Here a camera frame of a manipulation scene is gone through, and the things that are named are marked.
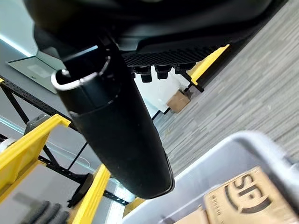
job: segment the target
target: metal rod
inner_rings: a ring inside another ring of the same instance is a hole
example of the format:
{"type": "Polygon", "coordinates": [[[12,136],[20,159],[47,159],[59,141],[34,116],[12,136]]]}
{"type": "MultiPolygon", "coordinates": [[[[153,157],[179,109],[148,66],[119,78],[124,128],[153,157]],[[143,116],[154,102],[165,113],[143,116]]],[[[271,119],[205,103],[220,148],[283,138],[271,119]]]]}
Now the metal rod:
{"type": "MultiPolygon", "coordinates": [[[[5,79],[3,76],[0,75],[0,78],[4,79],[3,82],[1,82],[1,87],[4,90],[4,88],[7,89],[7,91],[13,93],[14,95],[20,97],[21,99],[25,100],[27,103],[35,106],[37,109],[41,110],[42,112],[53,116],[54,114],[59,114],[60,116],[68,119],[71,121],[71,119],[67,116],[65,116],[63,113],[59,112],[58,110],[54,109],[53,107],[47,105],[43,101],[39,100],[35,96],[31,95],[30,93],[26,92],[19,86],[15,85],[14,83],[10,82],[9,80],[5,79]]],[[[78,132],[77,128],[74,126],[74,124],[71,122],[69,125],[70,128],[74,129],[78,132]]]]}
{"type": "Polygon", "coordinates": [[[22,118],[24,123],[27,124],[27,122],[29,121],[29,118],[27,117],[27,115],[25,114],[25,112],[23,111],[21,106],[19,105],[18,101],[15,99],[13,94],[6,87],[4,87],[4,86],[1,86],[1,87],[2,87],[3,92],[5,93],[5,95],[7,96],[7,98],[9,99],[9,101],[11,102],[11,104],[13,105],[15,110],[17,111],[17,113],[19,114],[19,116],[22,118]]]}
{"type": "Polygon", "coordinates": [[[110,200],[112,201],[115,201],[119,204],[122,204],[122,205],[127,205],[129,204],[129,202],[123,200],[122,198],[110,193],[109,191],[105,190],[104,193],[103,193],[103,196],[106,197],[106,198],[109,198],[110,200]]]}
{"type": "Polygon", "coordinates": [[[43,146],[43,151],[46,153],[46,155],[48,156],[48,158],[51,160],[53,166],[59,167],[59,163],[57,162],[57,160],[55,159],[55,157],[53,156],[52,152],[49,150],[49,148],[44,145],[43,146]]]}
{"type": "Polygon", "coordinates": [[[80,152],[76,155],[76,157],[74,158],[74,160],[71,162],[70,166],[67,168],[67,170],[70,170],[70,168],[74,165],[75,161],[77,160],[77,158],[81,155],[81,153],[83,152],[83,150],[85,149],[85,147],[87,146],[87,142],[82,146],[80,152]]]}
{"type": "Polygon", "coordinates": [[[8,137],[4,136],[3,134],[0,134],[0,138],[3,140],[8,139],[8,137]]]}
{"type": "Polygon", "coordinates": [[[63,168],[61,166],[56,167],[52,164],[51,160],[48,160],[48,159],[42,157],[41,155],[38,156],[38,159],[40,161],[44,162],[49,169],[61,174],[62,176],[65,176],[65,177],[71,179],[72,181],[75,181],[79,184],[82,184],[85,181],[86,175],[74,174],[73,172],[66,170],[65,168],[63,168]]]}

